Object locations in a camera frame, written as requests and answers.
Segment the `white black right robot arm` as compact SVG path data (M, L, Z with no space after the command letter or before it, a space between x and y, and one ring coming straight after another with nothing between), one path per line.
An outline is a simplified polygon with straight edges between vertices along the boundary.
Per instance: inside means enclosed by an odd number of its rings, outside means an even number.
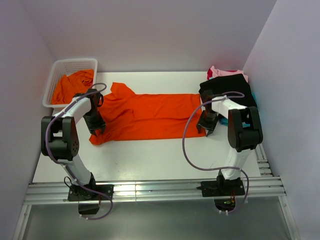
M213 93L205 90L200 94L203 103L217 100L205 105L199 117L196 128L200 133L209 136L216 128L221 117L227 119L227 139L230 145L226 157L226 167L220 169L216 180L202 181L199 190L203 197L243 196L245 187L241 172L248 156L263 140L263 131L257 107L244 106L236 103L233 98L241 98L244 94L234 92L235 96L228 96L229 92Z

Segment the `aluminium table frame rail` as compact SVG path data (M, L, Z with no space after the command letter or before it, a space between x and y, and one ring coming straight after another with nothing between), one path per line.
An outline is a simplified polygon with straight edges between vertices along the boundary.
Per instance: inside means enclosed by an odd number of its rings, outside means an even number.
M263 146L255 150L260 171L259 177L249 180L248 195L251 198L278 197L287 225L290 239L301 238L292 211L286 197L286 191L279 176L273 176ZM114 183L113 201L121 202L155 202L200 200L201 194L196 187L200 181L195 180L160 180L160 181L122 181ZM62 182L32 183L28 186L22 209L13 235L13 239L24 237L31 208L35 205L66 204L68 187Z

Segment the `teal folded t-shirt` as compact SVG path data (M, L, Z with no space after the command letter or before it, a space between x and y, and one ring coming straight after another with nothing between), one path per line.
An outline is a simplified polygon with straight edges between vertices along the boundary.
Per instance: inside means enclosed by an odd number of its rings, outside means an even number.
M257 98L256 98L254 92L252 93L252 97L253 97L253 99L254 99L255 104L258 105L258 104L257 104ZM221 125L223 125L223 126L228 126L228 120L227 120L225 117L221 117L221 118L219 119L219 123L220 123ZM243 122L242 125L243 125L244 128L250 126L250 124L247 124L247 123L245 123L245 122Z

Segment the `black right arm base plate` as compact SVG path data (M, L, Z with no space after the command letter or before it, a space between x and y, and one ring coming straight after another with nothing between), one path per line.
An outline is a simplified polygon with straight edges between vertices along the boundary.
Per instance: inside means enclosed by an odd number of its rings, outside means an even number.
M244 196L246 193L242 183L240 185L222 186L216 180L202 181L196 189L201 191L203 197L236 197Z

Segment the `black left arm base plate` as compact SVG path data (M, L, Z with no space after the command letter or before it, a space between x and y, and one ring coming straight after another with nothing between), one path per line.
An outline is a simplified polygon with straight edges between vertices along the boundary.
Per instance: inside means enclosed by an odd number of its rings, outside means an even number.
M112 199L113 197L114 185L98 184L95 186L94 191L102 193L103 195L85 190L78 185L72 185L69 189L67 200L69 202L107 201L109 198Z

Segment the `black folded t-shirt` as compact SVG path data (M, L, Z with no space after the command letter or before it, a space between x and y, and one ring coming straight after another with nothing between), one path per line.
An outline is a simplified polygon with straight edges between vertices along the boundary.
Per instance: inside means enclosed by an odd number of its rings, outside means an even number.
M200 89L198 92L200 95L202 95L203 92L208 92L211 95L218 95L226 92L239 92L244 94L244 97L233 98L232 101L246 107L257 107L251 87L241 73L218 76L202 82L199 86Z

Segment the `orange t-shirt in basket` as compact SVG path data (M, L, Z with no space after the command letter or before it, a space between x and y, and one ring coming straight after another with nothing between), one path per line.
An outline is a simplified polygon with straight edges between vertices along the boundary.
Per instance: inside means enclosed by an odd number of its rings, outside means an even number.
M69 104L76 94L87 92L93 84L93 79L93 69L80 70L69 76L63 75L54 89L51 104Z

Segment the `white plastic laundry basket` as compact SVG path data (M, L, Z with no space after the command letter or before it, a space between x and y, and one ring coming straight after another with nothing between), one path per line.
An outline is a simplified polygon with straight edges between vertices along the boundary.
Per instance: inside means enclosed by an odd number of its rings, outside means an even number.
M85 93L96 83L98 61L95 58L57 60L50 71L42 104L46 108L64 108L77 93Z

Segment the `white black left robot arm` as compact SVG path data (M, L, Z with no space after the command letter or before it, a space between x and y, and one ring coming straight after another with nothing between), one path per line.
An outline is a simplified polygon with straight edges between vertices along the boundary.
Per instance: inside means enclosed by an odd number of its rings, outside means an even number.
M83 200L110 199L106 192L97 188L92 172L80 158L80 142L77 123L84 119L93 136L104 133L106 123L99 112L104 103L100 90L90 88L86 93L77 93L71 103L54 116L41 120L41 152L54 163L62 166L69 180L69 191Z

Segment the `orange t-shirt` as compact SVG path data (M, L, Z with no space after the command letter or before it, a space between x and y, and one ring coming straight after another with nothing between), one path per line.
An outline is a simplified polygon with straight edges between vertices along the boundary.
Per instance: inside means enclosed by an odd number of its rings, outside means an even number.
M89 138L92 145L110 141L162 140L203 137L197 121L199 94L136 94L114 82L99 112L106 123L103 133Z
M93 69L80 70L69 76L63 75L54 89L51 104L69 104L76 94L87 92L93 84L93 79Z

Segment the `pink folded t-shirt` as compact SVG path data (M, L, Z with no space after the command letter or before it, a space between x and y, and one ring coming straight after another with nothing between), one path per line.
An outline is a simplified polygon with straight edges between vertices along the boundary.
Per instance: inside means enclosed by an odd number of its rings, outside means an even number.
M232 75L243 75L245 81L249 82L249 77L242 70L220 70L214 65L207 71L207 80L211 80L216 77L232 76Z

